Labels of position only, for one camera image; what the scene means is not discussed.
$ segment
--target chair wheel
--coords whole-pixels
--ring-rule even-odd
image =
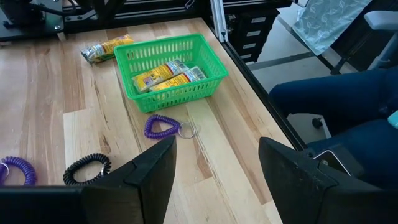
[[[321,118],[312,119],[312,126],[316,129],[320,129],[323,126]]]

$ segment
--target yellow package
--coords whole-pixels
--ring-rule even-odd
[[[114,48],[123,44],[132,44],[134,40],[130,35],[117,37],[102,44],[96,44],[80,51],[82,56],[90,64],[95,62],[103,62],[114,57]]]
[[[186,72],[187,70],[189,70],[189,68],[184,63],[179,59],[175,59],[151,71],[137,75],[133,77],[132,80],[138,91],[143,93],[150,87]]]
[[[195,66],[192,69],[182,73],[181,75],[177,75],[176,77],[164,81],[156,86],[153,86],[149,88],[151,91],[158,91],[158,90],[164,90],[166,88],[170,88],[173,86],[179,86],[191,82],[196,82],[199,80],[205,79],[206,76],[205,74],[200,70],[199,67]]]

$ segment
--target blue jeans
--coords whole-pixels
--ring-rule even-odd
[[[364,181],[398,188],[398,130],[386,120],[398,110],[398,69],[283,83],[269,97],[285,116],[324,117],[332,138],[308,144],[315,152],[342,144],[364,167]]]

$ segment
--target wood grain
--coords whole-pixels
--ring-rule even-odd
[[[128,99],[115,59],[91,66],[82,48],[126,33],[136,41],[203,34],[226,66],[211,97],[149,114]],[[66,167],[94,152],[107,154],[113,169],[156,141],[143,135],[151,114],[190,121],[192,139],[177,137],[177,170],[165,223],[280,223],[262,175],[261,136],[290,146],[277,123],[202,21],[189,19],[98,30],[24,42],[0,51],[0,156],[19,156],[37,169],[40,185],[62,184]],[[169,128],[158,124],[156,130]],[[91,166],[77,174],[86,180]],[[7,184],[24,178],[12,170]]]

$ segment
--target green plastic basket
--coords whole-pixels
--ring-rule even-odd
[[[154,110],[211,96],[227,70],[201,34],[190,34],[135,44],[114,50],[127,97],[147,113]],[[179,58],[189,68],[199,66],[206,79],[172,88],[139,94],[132,77]]]

